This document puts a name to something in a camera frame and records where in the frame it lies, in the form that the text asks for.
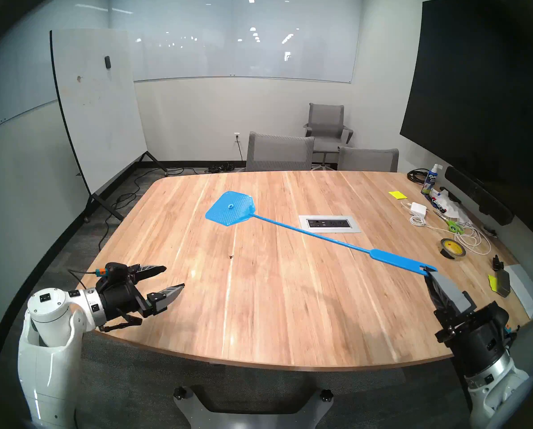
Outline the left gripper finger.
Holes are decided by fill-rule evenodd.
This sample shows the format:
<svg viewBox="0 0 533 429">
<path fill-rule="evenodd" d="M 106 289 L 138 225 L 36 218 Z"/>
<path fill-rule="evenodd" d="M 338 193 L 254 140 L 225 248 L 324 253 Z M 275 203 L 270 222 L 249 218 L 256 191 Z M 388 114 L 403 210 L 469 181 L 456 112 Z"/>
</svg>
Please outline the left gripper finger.
<svg viewBox="0 0 533 429">
<path fill-rule="evenodd" d="M 149 314 L 158 315 L 167 310 L 167 307 L 179 296 L 185 284 L 178 284 L 167 287 L 159 292 L 152 292 L 147 295 L 147 302 L 150 304 Z"/>
<path fill-rule="evenodd" d="M 140 265 L 129 266 L 129 276 L 132 281 L 142 281 L 152 278 L 167 270 L 164 265 Z"/>
</svg>

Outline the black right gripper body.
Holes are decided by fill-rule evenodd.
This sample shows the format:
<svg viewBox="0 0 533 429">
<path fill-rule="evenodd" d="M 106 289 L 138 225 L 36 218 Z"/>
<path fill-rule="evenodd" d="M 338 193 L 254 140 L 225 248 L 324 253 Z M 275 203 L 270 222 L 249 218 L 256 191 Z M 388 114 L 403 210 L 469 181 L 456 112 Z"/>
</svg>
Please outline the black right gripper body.
<svg viewBox="0 0 533 429">
<path fill-rule="evenodd" d="M 435 334 L 437 341 L 461 362 L 466 378 L 490 368 L 504 354 L 509 314 L 496 301 L 460 315 L 436 305 L 434 315 L 442 326 Z"/>
</svg>

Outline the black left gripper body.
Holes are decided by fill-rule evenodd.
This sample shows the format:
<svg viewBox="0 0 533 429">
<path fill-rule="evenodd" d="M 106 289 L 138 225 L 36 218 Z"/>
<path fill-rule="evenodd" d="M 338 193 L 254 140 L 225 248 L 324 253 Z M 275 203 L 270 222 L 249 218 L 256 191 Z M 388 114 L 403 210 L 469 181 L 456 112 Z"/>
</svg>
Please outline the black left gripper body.
<svg viewBox="0 0 533 429">
<path fill-rule="evenodd" d="M 106 322 L 116 318 L 124 319 L 124 322 L 113 326 L 98 326 L 101 332 L 141 326 L 143 319 L 152 314 L 149 300 L 143 297 L 130 278 L 109 282 L 106 277 L 102 277 L 96 283 L 96 292 L 99 294 Z"/>
</svg>

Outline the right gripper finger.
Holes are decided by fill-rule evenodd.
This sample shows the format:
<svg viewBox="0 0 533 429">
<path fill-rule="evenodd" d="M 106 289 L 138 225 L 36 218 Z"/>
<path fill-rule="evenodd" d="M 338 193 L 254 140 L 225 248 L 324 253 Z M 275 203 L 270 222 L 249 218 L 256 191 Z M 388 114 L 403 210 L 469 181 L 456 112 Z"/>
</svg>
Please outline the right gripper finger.
<svg viewBox="0 0 533 429">
<path fill-rule="evenodd" d="M 445 319 L 455 316 L 455 283 L 445 276 L 424 276 L 436 312 Z"/>
<path fill-rule="evenodd" d="M 436 306 L 454 315 L 471 313 L 476 309 L 476 304 L 469 294 L 459 291 L 457 285 L 440 272 L 430 272 L 430 282 Z"/>
</svg>

